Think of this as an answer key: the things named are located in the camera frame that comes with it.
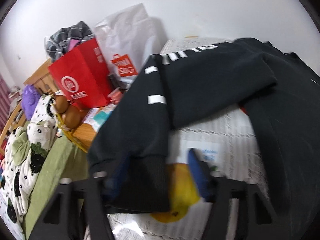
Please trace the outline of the black sweatshirt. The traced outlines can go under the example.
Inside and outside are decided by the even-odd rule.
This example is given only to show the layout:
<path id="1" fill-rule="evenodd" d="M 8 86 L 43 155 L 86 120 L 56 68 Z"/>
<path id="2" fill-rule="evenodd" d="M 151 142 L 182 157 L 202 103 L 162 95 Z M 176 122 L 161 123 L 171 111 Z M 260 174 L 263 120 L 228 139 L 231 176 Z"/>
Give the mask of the black sweatshirt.
<path id="1" fill-rule="evenodd" d="M 249 116 L 269 196 L 290 239 L 319 214 L 319 76 L 254 38 L 151 55 L 100 127 L 90 173 L 105 171 L 111 211 L 168 211 L 169 133 L 233 104 Z"/>

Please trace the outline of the floral white green bedding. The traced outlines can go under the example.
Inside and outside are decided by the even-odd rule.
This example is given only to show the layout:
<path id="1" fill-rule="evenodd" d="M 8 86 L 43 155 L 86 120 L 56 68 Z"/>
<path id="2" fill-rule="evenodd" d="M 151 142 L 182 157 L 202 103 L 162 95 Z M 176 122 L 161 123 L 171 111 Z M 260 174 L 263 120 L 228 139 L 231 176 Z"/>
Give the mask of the floral white green bedding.
<path id="1" fill-rule="evenodd" d="M 1 179 L 1 219 L 14 239 L 28 239 L 60 179 L 87 178 L 86 154 L 57 137 L 54 97 L 40 97 L 31 120 L 12 131 Z"/>

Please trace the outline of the fruit print tablecloth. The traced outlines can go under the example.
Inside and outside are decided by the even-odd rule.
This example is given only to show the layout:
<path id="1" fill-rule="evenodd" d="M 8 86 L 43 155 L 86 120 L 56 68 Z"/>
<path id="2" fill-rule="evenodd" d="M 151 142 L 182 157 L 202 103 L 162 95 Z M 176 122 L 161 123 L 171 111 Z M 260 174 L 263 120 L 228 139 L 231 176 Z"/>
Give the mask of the fruit print tablecloth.
<path id="1" fill-rule="evenodd" d="M 267 188 L 253 128 L 238 102 L 275 80 L 261 42 L 208 39 L 153 54 L 100 127 L 91 172 L 131 152 L 128 210 L 108 213 L 116 239 L 200 239 L 211 205 L 200 196 L 188 152 L 232 179 Z"/>

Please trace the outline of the wooden bedside table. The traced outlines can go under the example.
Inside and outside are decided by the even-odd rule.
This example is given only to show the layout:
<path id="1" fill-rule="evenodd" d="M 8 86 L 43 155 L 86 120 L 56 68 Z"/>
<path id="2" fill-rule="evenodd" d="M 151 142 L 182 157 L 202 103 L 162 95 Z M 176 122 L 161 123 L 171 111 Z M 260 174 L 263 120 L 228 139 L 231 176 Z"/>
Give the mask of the wooden bedside table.
<path id="1" fill-rule="evenodd" d="M 82 123 L 72 131 L 72 136 L 80 144 L 85 152 L 88 152 L 92 141 L 96 136 L 96 131 L 90 124 Z"/>

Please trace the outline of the brown round fruit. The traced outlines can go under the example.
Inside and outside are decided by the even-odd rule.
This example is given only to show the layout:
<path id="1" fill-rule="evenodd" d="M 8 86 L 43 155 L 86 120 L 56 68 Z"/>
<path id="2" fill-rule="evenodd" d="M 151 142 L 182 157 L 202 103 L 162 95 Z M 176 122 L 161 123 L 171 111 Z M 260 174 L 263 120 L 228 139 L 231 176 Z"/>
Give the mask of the brown round fruit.
<path id="1" fill-rule="evenodd" d="M 78 108 L 75 106 L 69 106 L 65 113 L 62 114 L 62 120 L 67 128 L 76 128 L 81 121 L 81 115 Z"/>
<path id="2" fill-rule="evenodd" d="M 54 96 L 54 107 L 59 114 L 65 113 L 69 107 L 68 100 L 64 95 Z"/>

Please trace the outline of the small colourful boxes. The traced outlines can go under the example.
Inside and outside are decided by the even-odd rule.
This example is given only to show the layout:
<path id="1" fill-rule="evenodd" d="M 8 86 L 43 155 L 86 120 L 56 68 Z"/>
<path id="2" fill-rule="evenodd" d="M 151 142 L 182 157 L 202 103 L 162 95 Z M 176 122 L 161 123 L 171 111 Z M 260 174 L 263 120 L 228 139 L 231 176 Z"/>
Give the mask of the small colourful boxes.
<path id="1" fill-rule="evenodd" d="M 91 125 L 95 132 L 99 131 L 100 127 L 105 123 L 120 102 L 122 96 L 123 91 L 120 88 L 116 88 L 113 92 L 108 94 L 111 103 L 102 108 L 90 109 L 82 122 Z"/>

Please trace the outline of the red patterned curtain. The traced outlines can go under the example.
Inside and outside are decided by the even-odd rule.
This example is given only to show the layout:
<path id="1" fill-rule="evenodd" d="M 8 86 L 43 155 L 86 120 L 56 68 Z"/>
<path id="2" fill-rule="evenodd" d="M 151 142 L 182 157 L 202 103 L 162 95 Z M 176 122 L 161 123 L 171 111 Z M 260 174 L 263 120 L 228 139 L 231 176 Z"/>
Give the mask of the red patterned curtain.
<path id="1" fill-rule="evenodd" d="M 0 130 L 3 131 L 10 111 L 9 88 L 3 77 L 0 77 Z"/>

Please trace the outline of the red paper shopping bag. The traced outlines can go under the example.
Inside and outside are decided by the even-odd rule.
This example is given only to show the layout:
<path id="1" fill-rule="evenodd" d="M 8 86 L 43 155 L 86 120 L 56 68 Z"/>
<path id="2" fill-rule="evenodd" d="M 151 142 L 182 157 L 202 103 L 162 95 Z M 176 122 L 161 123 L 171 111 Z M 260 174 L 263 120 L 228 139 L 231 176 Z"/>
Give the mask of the red paper shopping bag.
<path id="1" fill-rule="evenodd" d="M 96 39 L 88 40 L 52 63 L 48 70 L 68 100 L 80 109 L 104 107 L 114 90 Z"/>

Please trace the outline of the grey plaid garment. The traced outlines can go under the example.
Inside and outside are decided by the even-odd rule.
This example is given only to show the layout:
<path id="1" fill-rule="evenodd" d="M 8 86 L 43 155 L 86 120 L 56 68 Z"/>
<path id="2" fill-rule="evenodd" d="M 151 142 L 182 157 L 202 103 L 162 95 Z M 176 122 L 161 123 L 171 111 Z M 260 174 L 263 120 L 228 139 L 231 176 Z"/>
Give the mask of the grey plaid garment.
<path id="1" fill-rule="evenodd" d="M 95 38 L 89 26 L 80 21 L 67 28 L 61 28 L 51 35 L 44 43 L 44 47 L 51 62 L 55 62 L 74 47 Z"/>

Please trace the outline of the white plastic shopping bag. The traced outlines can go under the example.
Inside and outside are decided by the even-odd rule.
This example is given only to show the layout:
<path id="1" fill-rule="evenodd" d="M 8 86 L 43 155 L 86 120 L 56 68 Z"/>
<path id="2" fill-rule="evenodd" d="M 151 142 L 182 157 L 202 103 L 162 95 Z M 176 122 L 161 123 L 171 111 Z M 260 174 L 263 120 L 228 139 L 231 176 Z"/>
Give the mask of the white plastic shopping bag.
<path id="1" fill-rule="evenodd" d="M 142 3 L 105 17 L 95 25 L 94 34 L 110 72 L 128 86 L 149 56 L 161 51 L 155 25 Z"/>

